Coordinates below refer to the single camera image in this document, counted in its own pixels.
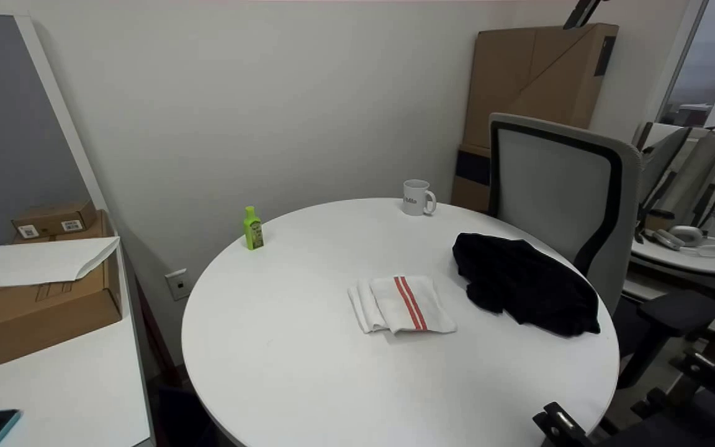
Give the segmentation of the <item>black metal frame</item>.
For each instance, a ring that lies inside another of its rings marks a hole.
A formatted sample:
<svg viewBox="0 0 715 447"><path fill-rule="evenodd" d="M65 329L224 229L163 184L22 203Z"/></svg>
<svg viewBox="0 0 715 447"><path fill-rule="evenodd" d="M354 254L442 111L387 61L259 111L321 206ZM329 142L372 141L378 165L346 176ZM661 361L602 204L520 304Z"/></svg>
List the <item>black metal frame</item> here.
<svg viewBox="0 0 715 447"><path fill-rule="evenodd" d="M534 424L551 447L715 447L715 362L695 349L687 349L670 365L700 390L678 402L661 389L648 392L633 405L641 417L636 425L593 443L581 425L557 402L545 405Z"/></svg>

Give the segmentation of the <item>white mug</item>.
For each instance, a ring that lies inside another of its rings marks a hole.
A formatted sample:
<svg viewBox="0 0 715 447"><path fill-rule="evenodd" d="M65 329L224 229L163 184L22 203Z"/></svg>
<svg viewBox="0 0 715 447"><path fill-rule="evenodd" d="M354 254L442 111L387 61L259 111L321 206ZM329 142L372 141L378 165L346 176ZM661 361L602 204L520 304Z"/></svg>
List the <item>white mug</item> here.
<svg viewBox="0 0 715 447"><path fill-rule="evenodd" d="M429 182L424 180L406 180L403 182L403 213L411 216L433 215L437 207L437 198L429 189Z"/></svg>

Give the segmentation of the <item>small cardboard box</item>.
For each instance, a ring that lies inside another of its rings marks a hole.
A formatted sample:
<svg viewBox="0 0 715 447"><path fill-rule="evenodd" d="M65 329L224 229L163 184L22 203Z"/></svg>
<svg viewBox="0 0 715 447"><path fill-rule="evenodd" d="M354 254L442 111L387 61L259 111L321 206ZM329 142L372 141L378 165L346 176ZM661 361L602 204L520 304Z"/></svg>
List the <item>small cardboard box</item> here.
<svg viewBox="0 0 715 447"><path fill-rule="evenodd" d="M87 231L96 220L96 207L92 201L87 200L47 207L31 207L11 220L11 224L23 240L33 240Z"/></svg>

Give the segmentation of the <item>brown cup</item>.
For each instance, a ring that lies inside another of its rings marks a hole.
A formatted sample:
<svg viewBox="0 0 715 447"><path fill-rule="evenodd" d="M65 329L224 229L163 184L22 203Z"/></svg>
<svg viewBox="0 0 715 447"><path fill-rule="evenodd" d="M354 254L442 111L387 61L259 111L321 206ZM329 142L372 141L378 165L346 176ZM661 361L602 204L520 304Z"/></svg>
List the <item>brown cup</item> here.
<svg viewBox="0 0 715 447"><path fill-rule="evenodd" d="M651 209L643 218L642 232L657 232L661 230L669 231L676 224L676 218L673 212L661 209Z"/></svg>

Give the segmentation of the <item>large cardboard box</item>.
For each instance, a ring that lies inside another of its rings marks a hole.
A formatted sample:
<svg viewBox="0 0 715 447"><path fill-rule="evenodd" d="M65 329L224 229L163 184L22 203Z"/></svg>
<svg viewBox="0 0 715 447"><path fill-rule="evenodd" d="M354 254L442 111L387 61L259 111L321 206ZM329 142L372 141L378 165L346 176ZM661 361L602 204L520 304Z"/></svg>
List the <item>large cardboard box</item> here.
<svg viewBox="0 0 715 447"><path fill-rule="evenodd" d="M96 223L87 231L9 245L102 237L116 237L105 211L97 212ZM0 364L119 322L123 311L117 249L74 282L0 287Z"/></svg>

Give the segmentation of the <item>black cloth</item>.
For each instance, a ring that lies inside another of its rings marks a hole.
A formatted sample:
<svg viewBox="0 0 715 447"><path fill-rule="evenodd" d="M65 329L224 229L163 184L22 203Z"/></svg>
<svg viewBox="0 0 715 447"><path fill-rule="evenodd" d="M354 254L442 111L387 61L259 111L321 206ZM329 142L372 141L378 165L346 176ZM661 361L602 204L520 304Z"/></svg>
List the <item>black cloth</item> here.
<svg viewBox="0 0 715 447"><path fill-rule="evenodd" d="M506 312L520 325L557 336L599 334L598 294L568 266L524 240L460 233L453 246L466 295L493 314Z"/></svg>

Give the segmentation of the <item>white desk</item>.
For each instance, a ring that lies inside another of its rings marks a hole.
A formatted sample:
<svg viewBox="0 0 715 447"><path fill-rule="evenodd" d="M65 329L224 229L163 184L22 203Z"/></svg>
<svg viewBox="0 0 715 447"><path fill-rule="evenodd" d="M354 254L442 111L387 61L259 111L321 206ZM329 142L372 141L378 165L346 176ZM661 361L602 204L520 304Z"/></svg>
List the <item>white desk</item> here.
<svg viewBox="0 0 715 447"><path fill-rule="evenodd" d="M0 365L0 410L22 411L0 447L156 447L133 271L116 255L119 322Z"/></svg>

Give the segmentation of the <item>white headphones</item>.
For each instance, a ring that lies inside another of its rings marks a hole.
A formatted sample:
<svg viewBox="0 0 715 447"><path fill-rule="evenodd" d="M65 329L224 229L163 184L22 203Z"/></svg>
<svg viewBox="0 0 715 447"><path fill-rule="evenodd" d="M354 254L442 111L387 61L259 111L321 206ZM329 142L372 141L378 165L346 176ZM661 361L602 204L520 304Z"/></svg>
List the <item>white headphones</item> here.
<svg viewBox="0 0 715 447"><path fill-rule="evenodd" d="M699 258L715 258L715 237L707 237L698 227L676 225L669 230L644 229L643 237L685 255Z"/></svg>

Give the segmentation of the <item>grey and white office chair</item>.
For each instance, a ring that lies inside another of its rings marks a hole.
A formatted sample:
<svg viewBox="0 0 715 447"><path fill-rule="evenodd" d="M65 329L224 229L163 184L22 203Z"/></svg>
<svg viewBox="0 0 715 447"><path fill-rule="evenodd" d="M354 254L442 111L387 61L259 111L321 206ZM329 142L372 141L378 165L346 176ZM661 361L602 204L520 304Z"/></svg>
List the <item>grey and white office chair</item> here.
<svg viewBox="0 0 715 447"><path fill-rule="evenodd" d="M514 114L489 116L488 214L572 263L613 315L621 300L639 214L642 160L635 147L585 129ZM618 333L632 347L618 389L635 385L667 340L706 328L715 299L673 291L631 305Z"/></svg>

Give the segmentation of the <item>white towel with red stripes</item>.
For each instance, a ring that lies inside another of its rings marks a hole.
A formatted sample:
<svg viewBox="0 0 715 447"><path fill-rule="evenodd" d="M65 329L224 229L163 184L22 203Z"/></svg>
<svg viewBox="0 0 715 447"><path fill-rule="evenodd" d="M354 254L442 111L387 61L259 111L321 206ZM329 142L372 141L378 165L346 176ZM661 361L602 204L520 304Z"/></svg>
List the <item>white towel with red stripes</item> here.
<svg viewBox="0 0 715 447"><path fill-rule="evenodd" d="M361 280L347 289L354 316L365 334L454 333L456 323L441 305L426 276L389 276Z"/></svg>

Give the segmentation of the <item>window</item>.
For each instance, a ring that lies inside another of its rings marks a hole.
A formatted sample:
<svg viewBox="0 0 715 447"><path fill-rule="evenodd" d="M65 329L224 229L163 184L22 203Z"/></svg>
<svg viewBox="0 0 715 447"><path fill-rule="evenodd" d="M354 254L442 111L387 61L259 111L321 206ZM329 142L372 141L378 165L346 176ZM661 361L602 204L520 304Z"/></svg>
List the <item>window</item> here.
<svg viewBox="0 0 715 447"><path fill-rule="evenodd" d="M705 127L715 107L715 0L703 0L659 108L659 124Z"/></svg>

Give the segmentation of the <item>round white side table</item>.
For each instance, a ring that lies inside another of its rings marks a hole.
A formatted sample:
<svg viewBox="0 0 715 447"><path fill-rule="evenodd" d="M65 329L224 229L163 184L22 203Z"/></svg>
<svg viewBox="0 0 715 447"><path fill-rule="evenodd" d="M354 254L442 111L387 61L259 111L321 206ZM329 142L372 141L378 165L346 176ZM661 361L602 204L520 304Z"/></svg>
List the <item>round white side table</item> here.
<svg viewBox="0 0 715 447"><path fill-rule="evenodd" d="M623 294L652 300L676 291L715 298L715 258L672 251L647 240L633 242Z"/></svg>

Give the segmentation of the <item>white paper envelope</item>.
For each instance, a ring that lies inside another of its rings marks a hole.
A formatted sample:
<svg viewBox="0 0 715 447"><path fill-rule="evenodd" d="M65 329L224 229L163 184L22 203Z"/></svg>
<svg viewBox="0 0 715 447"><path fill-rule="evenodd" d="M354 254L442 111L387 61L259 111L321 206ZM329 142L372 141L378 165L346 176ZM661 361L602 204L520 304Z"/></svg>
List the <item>white paper envelope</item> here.
<svg viewBox="0 0 715 447"><path fill-rule="evenodd" d="M74 282L114 254L119 237L0 246L0 287Z"/></svg>

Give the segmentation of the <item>flat cardboard box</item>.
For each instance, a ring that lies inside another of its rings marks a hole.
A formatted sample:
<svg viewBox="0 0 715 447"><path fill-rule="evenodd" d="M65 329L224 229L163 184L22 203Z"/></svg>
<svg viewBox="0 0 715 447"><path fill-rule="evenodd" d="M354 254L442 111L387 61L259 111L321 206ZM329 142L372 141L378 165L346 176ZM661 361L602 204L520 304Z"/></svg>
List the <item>flat cardboard box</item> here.
<svg viewBox="0 0 715 447"><path fill-rule="evenodd" d="M619 27L528 27L477 34L451 204L485 212L490 187L489 116L590 126Z"/></svg>

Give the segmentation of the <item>white wall socket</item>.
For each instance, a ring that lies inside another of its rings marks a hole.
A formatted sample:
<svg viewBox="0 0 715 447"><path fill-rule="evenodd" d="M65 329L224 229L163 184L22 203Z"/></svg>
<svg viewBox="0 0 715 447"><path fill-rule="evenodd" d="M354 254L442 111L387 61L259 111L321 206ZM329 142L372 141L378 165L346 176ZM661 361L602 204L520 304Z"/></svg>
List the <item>white wall socket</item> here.
<svg viewBox="0 0 715 447"><path fill-rule="evenodd" d="M171 299L174 302L179 302L190 297L191 289L194 286L193 280L188 274L187 269L179 269L164 275L168 290L171 294Z"/></svg>

